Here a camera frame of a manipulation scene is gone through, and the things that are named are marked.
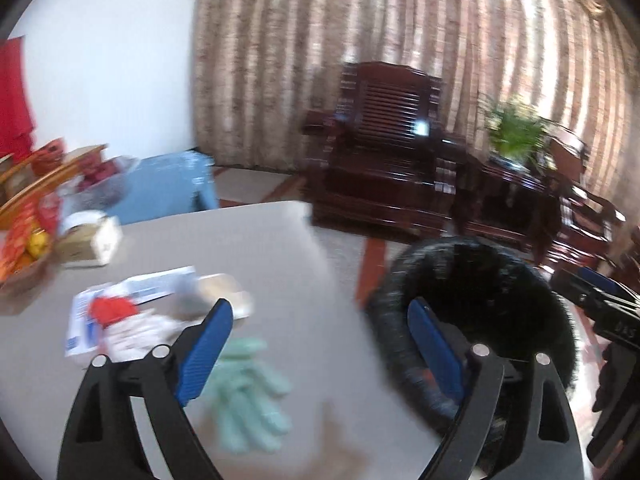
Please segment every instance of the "green plant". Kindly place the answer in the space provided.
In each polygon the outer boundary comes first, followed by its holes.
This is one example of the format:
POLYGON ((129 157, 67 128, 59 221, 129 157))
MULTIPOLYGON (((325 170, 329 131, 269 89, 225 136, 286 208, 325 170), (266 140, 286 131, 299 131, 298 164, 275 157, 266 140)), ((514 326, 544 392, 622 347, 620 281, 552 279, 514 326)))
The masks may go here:
POLYGON ((489 103, 485 107, 484 126, 491 146, 498 155, 525 164, 543 147, 549 121, 517 100, 489 103))

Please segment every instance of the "metal screw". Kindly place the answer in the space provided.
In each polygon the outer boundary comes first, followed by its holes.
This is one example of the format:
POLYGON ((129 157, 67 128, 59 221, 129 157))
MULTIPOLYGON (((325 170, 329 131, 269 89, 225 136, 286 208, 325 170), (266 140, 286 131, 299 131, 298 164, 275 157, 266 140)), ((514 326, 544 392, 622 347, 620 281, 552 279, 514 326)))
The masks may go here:
POLYGON ((91 361, 91 366, 95 366, 96 368, 100 368, 107 364, 107 356, 106 355, 97 355, 94 357, 94 360, 91 361))
POLYGON ((477 343, 473 346, 472 351, 479 357, 487 357, 489 355, 489 347, 482 343, 477 343))
POLYGON ((167 345, 158 345, 151 351, 151 355, 158 359, 167 357, 169 355, 169 347, 167 345))
POLYGON ((551 364, 551 359, 549 358, 549 356, 546 354, 543 354, 542 352, 540 352, 539 354, 536 354, 536 361, 538 361, 543 366, 551 364))

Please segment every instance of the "green glove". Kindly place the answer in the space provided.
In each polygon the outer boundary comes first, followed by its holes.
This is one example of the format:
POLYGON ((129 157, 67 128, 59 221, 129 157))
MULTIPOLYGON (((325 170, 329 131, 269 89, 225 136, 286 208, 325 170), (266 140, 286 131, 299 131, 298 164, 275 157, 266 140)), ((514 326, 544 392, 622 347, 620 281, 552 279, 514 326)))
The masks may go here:
POLYGON ((275 399, 288 394, 289 381, 254 355, 266 348, 255 338, 227 341, 205 386, 217 421, 218 439, 231 453, 260 449, 273 453, 291 429, 275 399))

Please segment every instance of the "blue gripper pad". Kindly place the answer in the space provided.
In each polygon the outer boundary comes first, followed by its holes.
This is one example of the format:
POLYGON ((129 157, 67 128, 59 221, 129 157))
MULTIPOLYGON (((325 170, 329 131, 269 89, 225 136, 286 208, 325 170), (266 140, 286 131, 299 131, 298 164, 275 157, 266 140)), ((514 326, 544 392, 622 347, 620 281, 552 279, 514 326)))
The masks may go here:
POLYGON ((211 369, 231 334, 233 323, 231 304, 227 300, 221 300, 200 338, 180 365, 175 398, 182 407, 202 393, 211 369))
POLYGON ((463 365, 438 328, 437 318, 419 299, 409 303, 407 324, 422 358, 444 395, 460 404, 465 396, 463 365))
POLYGON ((599 272, 596 272, 589 267, 580 267, 576 272, 579 278, 582 278, 585 282, 591 283, 596 286, 602 292, 616 296, 621 300, 636 303, 636 295, 628 290, 626 287, 620 285, 618 282, 614 282, 612 279, 603 276, 599 272))

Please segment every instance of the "blue stool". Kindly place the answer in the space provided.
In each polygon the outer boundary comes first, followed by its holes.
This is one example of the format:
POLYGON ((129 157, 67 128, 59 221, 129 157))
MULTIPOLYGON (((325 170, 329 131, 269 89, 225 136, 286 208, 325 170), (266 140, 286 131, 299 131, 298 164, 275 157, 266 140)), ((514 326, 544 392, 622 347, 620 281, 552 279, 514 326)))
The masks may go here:
POLYGON ((212 166, 212 158, 197 152, 145 158, 127 175, 128 192, 124 199, 106 212, 126 225, 218 209, 212 166))

